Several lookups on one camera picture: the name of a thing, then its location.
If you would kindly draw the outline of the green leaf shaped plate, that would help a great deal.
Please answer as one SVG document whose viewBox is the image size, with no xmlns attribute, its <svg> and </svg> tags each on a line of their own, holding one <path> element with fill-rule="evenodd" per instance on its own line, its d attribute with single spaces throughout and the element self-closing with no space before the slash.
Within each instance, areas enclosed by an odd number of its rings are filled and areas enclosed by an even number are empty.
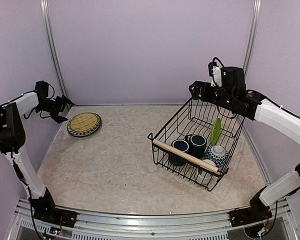
<svg viewBox="0 0 300 240">
<path fill-rule="evenodd" d="M 220 134 L 221 134 L 221 119 L 217 118 L 213 123 L 211 134 L 210 134 L 210 143 L 212 146 L 215 146 L 217 144 Z"/>
</svg>

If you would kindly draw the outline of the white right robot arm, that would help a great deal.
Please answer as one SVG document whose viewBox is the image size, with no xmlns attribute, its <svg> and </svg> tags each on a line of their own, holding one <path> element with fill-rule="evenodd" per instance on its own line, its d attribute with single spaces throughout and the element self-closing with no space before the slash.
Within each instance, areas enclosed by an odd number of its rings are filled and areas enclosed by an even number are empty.
<svg viewBox="0 0 300 240">
<path fill-rule="evenodd" d="M 264 140 L 264 156 L 274 160 L 274 166 L 283 166 L 287 170 L 291 164 L 288 158 L 296 154 L 300 158 L 300 117 L 274 103 L 268 97 L 255 90 L 238 86 L 226 89 L 211 86 L 208 82 L 195 81 L 189 86 L 194 100 L 202 100 L 222 107 L 233 114 L 260 123 L 258 136 Z M 272 205 L 278 199 L 295 193 L 300 189 L 300 160 L 284 176 L 265 187 L 256 195 L 256 203 L 246 210 L 246 218 L 256 222 L 265 212 L 265 206 Z"/>
</svg>

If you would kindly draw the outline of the black white striped plate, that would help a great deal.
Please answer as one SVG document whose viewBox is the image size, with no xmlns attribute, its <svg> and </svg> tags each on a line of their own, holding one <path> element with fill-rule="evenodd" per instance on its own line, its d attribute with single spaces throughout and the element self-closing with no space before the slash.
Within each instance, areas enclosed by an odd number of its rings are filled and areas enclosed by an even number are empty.
<svg viewBox="0 0 300 240">
<path fill-rule="evenodd" d="M 85 138 L 85 137 L 89 137 L 95 133 L 97 133 L 99 131 L 101 127 L 97 127 L 97 128 L 93 128 L 91 130 L 88 131 L 84 131 L 84 132 L 79 132 L 79 131 L 75 131 L 71 128 L 67 128 L 67 132 L 69 133 L 70 136 L 75 137 L 75 138 Z"/>
</svg>

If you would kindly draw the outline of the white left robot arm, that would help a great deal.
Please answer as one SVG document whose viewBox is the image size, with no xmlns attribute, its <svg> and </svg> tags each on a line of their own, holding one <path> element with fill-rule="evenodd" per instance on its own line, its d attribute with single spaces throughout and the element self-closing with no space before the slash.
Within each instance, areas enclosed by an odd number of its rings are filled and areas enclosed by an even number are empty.
<svg viewBox="0 0 300 240">
<path fill-rule="evenodd" d="M 22 116 L 38 108 L 39 112 L 49 113 L 50 117 L 60 124 L 68 120 L 59 115 L 67 105 L 73 106 L 74 103 L 66 96 L 49 99 L 39 90 L 23 93 L 0 105 L 0 152 L 5 155 L 14 168 L 31 203 L 45 201 L 48 199 L 49 193 L 29 160 Z"/>
</svg>

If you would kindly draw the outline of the yellow woven pattern plate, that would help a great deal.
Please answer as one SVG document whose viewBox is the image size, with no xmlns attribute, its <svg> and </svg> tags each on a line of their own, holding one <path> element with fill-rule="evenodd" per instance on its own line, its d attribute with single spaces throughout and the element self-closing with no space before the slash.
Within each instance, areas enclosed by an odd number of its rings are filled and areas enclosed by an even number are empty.
<svg viewBox="0 0 300 240">
<path fill-rule="evenodd" d="M 77 132 L 86 132 L 93 128 L 101 127 L 102 119 L 94 112 L 83 112 L 75 115 L 67 123 L 67 128 L 71 128 Z"/>
</svg>

